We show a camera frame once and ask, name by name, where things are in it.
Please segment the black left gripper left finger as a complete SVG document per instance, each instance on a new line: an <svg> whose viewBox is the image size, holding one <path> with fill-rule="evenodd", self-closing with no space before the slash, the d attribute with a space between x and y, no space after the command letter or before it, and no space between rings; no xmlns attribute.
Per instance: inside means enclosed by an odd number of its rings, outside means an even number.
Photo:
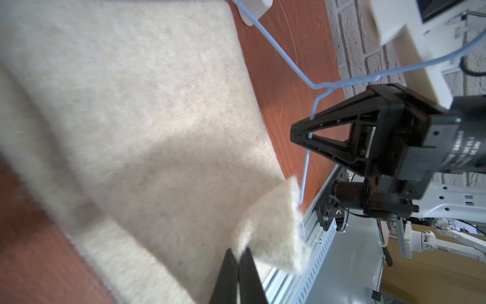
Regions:
<svg viewBox="0 0 486 304"><path fill-rule="evenodd" d="M225 252L210 304L236 304L238 277L239 264L229 248Z"/></svg>

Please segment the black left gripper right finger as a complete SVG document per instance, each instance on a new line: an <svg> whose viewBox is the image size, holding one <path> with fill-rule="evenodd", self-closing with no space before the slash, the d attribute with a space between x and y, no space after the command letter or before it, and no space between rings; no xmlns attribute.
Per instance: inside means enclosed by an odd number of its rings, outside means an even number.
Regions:
<svg viewBox="0 0 486 304"><path fill-rule="evenodd" d="M250 248L246 248L238 268L240 303L268 304Z"/></svg>

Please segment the beige wool mat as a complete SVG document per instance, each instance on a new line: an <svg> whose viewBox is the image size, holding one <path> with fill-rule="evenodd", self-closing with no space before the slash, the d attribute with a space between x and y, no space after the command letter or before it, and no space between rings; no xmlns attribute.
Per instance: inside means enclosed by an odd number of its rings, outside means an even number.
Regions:
<svg viewBox="0 0 486 304"><path fill-rule="evenodd" d="M308 268L226 1L2 1L1 153L119 303Z"/></svg>

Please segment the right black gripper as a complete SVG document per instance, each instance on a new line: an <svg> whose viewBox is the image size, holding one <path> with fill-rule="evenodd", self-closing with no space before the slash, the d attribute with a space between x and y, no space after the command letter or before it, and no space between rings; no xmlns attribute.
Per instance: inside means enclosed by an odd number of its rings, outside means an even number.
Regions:
<svg viewBox="0 0 486 304"><path fill-rule="evenodd" d="M349 144L304 130L352 122ZM419 211L437 172L485 172L485 96L456 97L450 109L395 85L370 86L327 110L292 124L294 144L354 173L349 207L371 217Z"/></svg>

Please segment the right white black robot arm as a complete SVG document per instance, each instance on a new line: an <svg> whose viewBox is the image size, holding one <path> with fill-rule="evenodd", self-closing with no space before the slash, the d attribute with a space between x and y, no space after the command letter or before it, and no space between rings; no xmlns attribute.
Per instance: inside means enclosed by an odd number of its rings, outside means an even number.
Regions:
<svg viewBox="0 0 486 304"><path fill-rule="evenodd" d="M432 182L485 172L485 96L444 108L399 84L367 89L292 125L291 141L364 178L336 182L325 206L380 220L485 222L485 195Z"/></svg>

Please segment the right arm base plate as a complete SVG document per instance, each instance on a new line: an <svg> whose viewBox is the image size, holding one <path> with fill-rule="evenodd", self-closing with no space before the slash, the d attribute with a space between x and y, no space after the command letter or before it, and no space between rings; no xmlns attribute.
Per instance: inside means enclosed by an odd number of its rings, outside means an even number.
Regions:
<svg viewBox="0 0 486 304"><path fill-rule="evenodd" d="M334 196L335 184L340 181L348 182L348 176L345 169L341 166L336 166L323 185L314 207L318 221L324 231L340 231L347 219L347 214L343 207L331 198L331 196Z"/></svg>

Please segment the blue wire hanger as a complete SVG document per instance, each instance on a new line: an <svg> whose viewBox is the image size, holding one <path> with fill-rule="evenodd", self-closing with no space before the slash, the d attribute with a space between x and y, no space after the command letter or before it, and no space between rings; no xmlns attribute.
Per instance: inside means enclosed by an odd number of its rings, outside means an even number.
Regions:
<svg viewBox="0 0 486 304"><path fill-rule="evenodd" d="M283 60L288 64L288 66L296 73L296 75L312 90L319 90L324 89L325 92L318 95L315 101L313 102L312 110L311 110L311 118L315 118L316 110L318 104L321 100L329 96L332 92L342 89L344 87L351 87L357 84L363 84L366 82L375 82L379 79L395 75L399 73L406 73L415 70L419 70L422 68L428 68L431 66L437 66L447 61L453 60L455 58L462 58L466 56L468 53L472 52L473 49L480 44L482 41L485 40L485 32L481 32L474 40L472 40L469 44L459 48L457 51L453 51L447 55L439 57L437 59L429 60L426 62L415 63L413 65L408 65L404 67L397 67L390 70L385 70L382 72L377 72L369 75L359 76L359 77L352 77L350 79L344 79L335 82L322 82L320 84L315 84L312 82L303 72L302 70L296 65L294 61L288 56L288 54L284 51L284 49L280 46L280 44L273 38L273 36L268 32L267 29L262 26L262 24L254 17L254 15L247 9L246 6L241 1L234 1L235 6L243 13L252 23L253 25L261 32L261 34L265 37L265 39L272 45L272 47L277 51L277 53L283 58Z"/></svg>

